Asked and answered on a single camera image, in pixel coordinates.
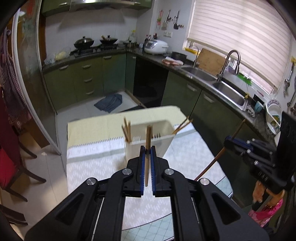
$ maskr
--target range hood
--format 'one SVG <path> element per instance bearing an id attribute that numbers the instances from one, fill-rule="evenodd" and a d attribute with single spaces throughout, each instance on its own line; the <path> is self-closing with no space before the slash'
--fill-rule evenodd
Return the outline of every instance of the range hood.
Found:
<path id="1" fill-rule="evenodd" d="M 125 0 L 72 0 L 70 5 L 70 12 L 103 8 L 121 9 L 137 4 L 140 3 Z"/>

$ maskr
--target wooden cutting board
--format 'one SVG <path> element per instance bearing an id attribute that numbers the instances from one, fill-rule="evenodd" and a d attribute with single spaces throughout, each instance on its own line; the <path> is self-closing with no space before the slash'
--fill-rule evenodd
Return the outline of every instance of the wooden cutting board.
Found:
<path id="1" fill-rule="evenodd" d="M 203 48 L 197 57 L 197 62 L 200 63 L 199 68 L 216 76 L 223 68 L 225 57 Z"/>

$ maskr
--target silver bolt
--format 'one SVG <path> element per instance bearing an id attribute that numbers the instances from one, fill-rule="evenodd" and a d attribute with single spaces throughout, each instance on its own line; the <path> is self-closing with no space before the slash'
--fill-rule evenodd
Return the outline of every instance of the silver bolt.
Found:
<path id="1" fill-rule="evenodd" d="M 170 169 L 170 168 L 165 169 L 165 174 L 166 175 L 172 175 L 172 174 L 174 174 L 174 170 L 173 169 Z"/>
<path id="2" fill-rule="evenodd" d="M 200 183 L 206 186 L 206 185 L 209 185 L 210 181 L 207 178 L 202 178 L 200 179 Z"/>
<path id="3" fill-rule="evenodd" d="M 87 185 L 93 185 L 95 183 L 96 183 L 96 179 L 94 179 L 93 177 L 86 180 Z"/>
<path id="4" fill-rule="evenodd" d="M 122 170 L 122 173 L 123 173 L 124 175 L 130 175 L 130 174 L 131 174 L 131 169 L 129 169 L 129 168 L 125 168 L 125 169 Z"/>

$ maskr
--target window blind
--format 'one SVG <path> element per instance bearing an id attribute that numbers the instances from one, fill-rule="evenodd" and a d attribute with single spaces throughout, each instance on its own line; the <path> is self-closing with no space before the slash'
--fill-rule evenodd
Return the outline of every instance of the window blind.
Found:
<path id="1" fill-rule="evenodd" d="M 242 64 L 274 88 L 289 61 L 291 32 L 265 0 L 196 0 L 188 39 L 222 53 L 238 50 Z"/>

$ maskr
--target beige plastic container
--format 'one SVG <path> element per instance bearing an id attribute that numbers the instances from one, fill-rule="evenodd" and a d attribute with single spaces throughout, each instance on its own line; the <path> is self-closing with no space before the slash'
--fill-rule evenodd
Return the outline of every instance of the beige plastic container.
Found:
<path id="1" fill-rule="evenodd" d="M 152 138 L 151 146 L 155 146 L 156 154 L 158 157 L 163 157 L 168 147 L 170 146 L 175 134 L 172 135 L 175 130 L 170 122 L 162 120 L 158 122 L 149 122 L 138 125 L 131 125 L 131 143 L 125 144 L 126 161 L 138 157 L 140 154 L 141 146 L 146 145 L 146 128 L 148 125 L 152 126 L 153 134 L 160 134 L 161 137 Z"/>

